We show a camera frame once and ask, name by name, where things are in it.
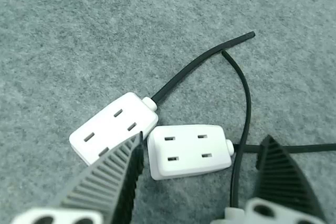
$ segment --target carpet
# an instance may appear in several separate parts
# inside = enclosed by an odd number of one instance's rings
[[[157,92],[195,57],[251,30],[229,50],[252,96],[248,143],[336,142],[335,0],[0,0],[0,221],[43,206],[84,168],[71,132],[128,91]],[[159,104],[159,125],[245,120],[239,78],[220,55]],[[336,223],[336,153],[293,154]],[[240,205],[256,181],[245,154]],[[132,223],[210,223],[228,206],[231,169],[138,181]]]

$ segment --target cable end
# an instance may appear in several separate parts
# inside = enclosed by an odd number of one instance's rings
[[[256,33],[254,31],[250,31],[249,33],[246,33],[244,35],[241,35],[235,39],[229,40],[225,43],[224,49],[228,49],[230,47],[234,47],[240,43],[243,43],[249,39],[252,39],[256,36]]]

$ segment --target socket hole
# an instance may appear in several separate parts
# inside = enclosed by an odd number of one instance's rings
[[[92,132],[90,135],[88,135],[86,138],[84,138],[84,142],[89,141],[95,134]]]
[[[51,216],[44,216],[37,221],[34,222],[34,224],[52,224],[54,221],[53,217]]]
[[[314,224],[314,223],[311,222],[311,221],[307,221],[307,220],[300,220],[300,221],[298,222],[298,224]]]
[[[166,141],[175,140],[175,136],[165,137],[164,139],[165,139]]]
[[[211,153],[202,154],[202,157],[212,157],[212,154]]]
[[[169,157],[168,161],[177,161],[179,157]]]
[[[116,114],[114,114],[114,117],[116,118],[118,115],[120,115],[122,110],[119,110]]]
[[[91,219],[81,219],[75,222],[75,224],[93,224],[93,221]]]
[[[105,149],[103,149],[102,151],[101,151],[101,153],[99,153],[98,154],[98,156],[102,156],[102,155],[104,155],[106,152],[108,152],[109,151],[109,148],[108,147],[106,147]]]
[[[127,128],[128,131],[131,131],[135,126],[136,126],[137,123],[133,123],[131,126],[129,126]]]
[[[274,214],[273,210],[271,208],[269,208],[268,206],[256,205],[254,207],[254,211],[257,212],[258,214],[266,216],[266,217],[271,217],[271,218],[275,217],[275,214]]]

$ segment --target black cable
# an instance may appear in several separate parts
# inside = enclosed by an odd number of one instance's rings
[[[169,82],[167,82],[167,84],[163,86],[155,95],[153,95],[152,100],[155,103],[158,103],[163,97],[167,95],[168,92],[170,92],[173,89],[173,87],[175,87],[184,77],[186,77],[187,74],[189,74],[198,65],[200,65],[203,61],[205,61],[212,55],[220,52],[223,49],[227,49],[237,44],[240,44],[242,42],[245,42],[248,39],[251,39],[255,36],[256,34],[254,33],[254,31],[251,31],[235,39],[219,44],[218,46],[215,46],[214,48],[201,54],[196,59],[194,59],[192,62],[190,62],[187,66],[185,66],[180,72],[178,72],[177,75],[175,75]]]
[[[238,150],[239,144],[233,145],[235,151]],[[297,146],[284,146],[284,148],[289,153],[308,153],[308,152],[330,152],[336,151],[336,143],[335,144],[311,144],[311,145],[297,145]],[[245,145],[244,152],[245,153],[258,153],[260,150],[260,145]]]
[[[250,89],[248,87],[246,78],[238,66],[238,64],[235,62],[235,60],[227,53],[227,51],[222,51],[222,55],[225,57],[225,59],[231,64],[231,66],[236,70],[238,76],[240,77],[240,80],[242,81],[244,91],[245,91],[245,97],[246,97],[246,118],[245,118],[245,125],[243,129],[243,133],[240,138],[237,154],[235,161],[233,163],[233,169],[232,169],[232,176],[231,176],[231,186],[230,186],[230,206],[231,207],[238,207],[238,188],[239,188],[239,173],[240,173],[240,167],[242,165],[242,159],[243,159],[243,153],[244,153],[244,146],[246,144],[248,131],[250,128],[250,122],[251,122],[251,94]]]

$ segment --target power strip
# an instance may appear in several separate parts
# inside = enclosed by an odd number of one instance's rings
[[[134,93],[119,97],[89,119],[69,137],[75,152],[87,165],[124,140],[142,132],[146,138],[158,122],[156,104]]]
[[[230,167],[234,147],[217,125],[157,126],[148,137],[155,180],[195,176]]]

